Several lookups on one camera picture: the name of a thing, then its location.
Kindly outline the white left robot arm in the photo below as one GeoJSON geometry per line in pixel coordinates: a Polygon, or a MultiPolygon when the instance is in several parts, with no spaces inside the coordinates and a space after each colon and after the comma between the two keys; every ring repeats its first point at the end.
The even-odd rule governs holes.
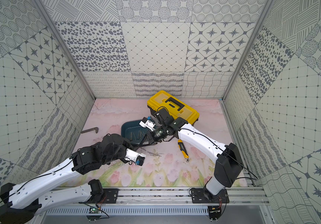
{"type": "Polygon", "coordinates": [[[115,160],[143,165],[145,156],[133,149],[130,141],[121,135],[108,134],[101,142],[78,149],[61,164],[29,181],[3,185],[0,190],[3,203],[0,206],[0,222],[25,224],[35,215],[60,205],[103,202],[107,196],[97,179],[71,189],[54,188],[115,160]]]}

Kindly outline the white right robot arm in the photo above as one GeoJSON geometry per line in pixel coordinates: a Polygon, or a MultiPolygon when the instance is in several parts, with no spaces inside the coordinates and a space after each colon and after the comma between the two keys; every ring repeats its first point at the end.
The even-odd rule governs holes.
{"type": "Polygon", "coordinates": [[[149,129],[143,142],[154,144],[163,141],[168,136],[187,142],[200,150],[215,164],[213,177],[204,187],[204,195],[214,197],[224,188],[229,188],[236,181],[244,168],[239,149],[233,143],[220,143],[194,128],[188,121],[178,117],[173,118],[165,108],[155,113],[159,126],[151,119],[144,117],[139,125],[149,129]]]}

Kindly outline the teal plastic storage box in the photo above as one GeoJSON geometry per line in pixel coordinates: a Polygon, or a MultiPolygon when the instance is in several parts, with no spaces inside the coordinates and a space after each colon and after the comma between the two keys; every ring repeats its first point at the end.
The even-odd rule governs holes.
{"type": "Polygon", "coordinates": [[[121,126],[121,136],[127,138],[132,144],[139,144],[147,131],[147,127],[140,125],[141,120],[128,121],[121,126]]]}

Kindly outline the yellow black toolbox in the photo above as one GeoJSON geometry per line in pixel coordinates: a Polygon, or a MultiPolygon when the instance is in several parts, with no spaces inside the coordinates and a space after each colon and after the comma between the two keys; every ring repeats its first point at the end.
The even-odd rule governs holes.
{"type": "Polygon", "coordinates": [[[155,113],[160,109],[166,108],[168,113],[173,116],[174,119],[181,117],[191,125],[194,125],[200,116],[197,110],[193,109],[166,91],[159,91],[153,95],[147,101],[147,106],[151,111],[151,115],[153,116],[155,116],[155,113]]]}

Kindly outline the yellow black utility knife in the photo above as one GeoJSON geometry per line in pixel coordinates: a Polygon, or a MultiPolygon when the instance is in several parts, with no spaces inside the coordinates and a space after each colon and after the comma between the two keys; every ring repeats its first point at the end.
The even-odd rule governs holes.
{"type": "Polygon", "coordinates": [[[180,140],[180,139],[178,140],[178,147],[179,147],[180,151],[182,152],[185,161],[186,161],[186,162],[189,162],[188,153],[187,153],[187,151],[186,151],[186,148],[185,148],[185,146],[184,146],[183,141],[180,140]]]}

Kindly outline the dark metal L-shaped wrench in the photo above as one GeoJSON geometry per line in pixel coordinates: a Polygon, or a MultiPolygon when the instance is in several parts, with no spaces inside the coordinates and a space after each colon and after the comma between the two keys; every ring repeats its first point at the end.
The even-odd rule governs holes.
{"type": "Polygon", "coordinates": [[[92,132],[92,131],[94,131],[95,133],[98,133],[99,128],[98,127],[94,127],[94,128],[82,130],[81,133],[88,133],[88,132],[92,132]]]}

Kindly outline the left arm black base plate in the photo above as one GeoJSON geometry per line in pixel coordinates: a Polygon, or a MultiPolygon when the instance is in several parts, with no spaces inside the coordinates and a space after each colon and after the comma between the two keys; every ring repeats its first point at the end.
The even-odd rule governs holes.
{"type": "Polygon", "coordinates": [[[103,189],[103,194],[94,197],[93,203],[95,204],[115,204],[117,202],[119,189],[118,188],[106,188],[103,189]]]}

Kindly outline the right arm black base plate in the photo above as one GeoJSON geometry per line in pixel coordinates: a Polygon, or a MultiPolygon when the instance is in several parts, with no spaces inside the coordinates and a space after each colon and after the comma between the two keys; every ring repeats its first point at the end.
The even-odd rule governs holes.
{"type": "Polygon", "coordinates": [[[229,197],[226,189],[222,189],[217,195],[212,195],[205,188],[191,188],[189,194],[192,203],[229,203],[229,197]]]}

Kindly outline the aluminium mounting rail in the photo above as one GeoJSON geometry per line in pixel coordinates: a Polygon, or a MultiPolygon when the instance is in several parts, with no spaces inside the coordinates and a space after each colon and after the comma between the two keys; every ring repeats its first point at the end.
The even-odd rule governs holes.
{"type": "MultiPolygon", "coordinates": [[[[192,203],[190,188],[119,188],[116,205],[188,205],[192,203]]],[[[265,191],[260,187],[236,187],[226,190],[228,205],[269,205],[265,191]]],[[[52,190],[39,198],[46,205],[62,206],[71,203],[94,205],[90,187],[64,188],[52,190]]],[[[201,205],[218,205],[219,203],[196,203],[201,205]]]]}

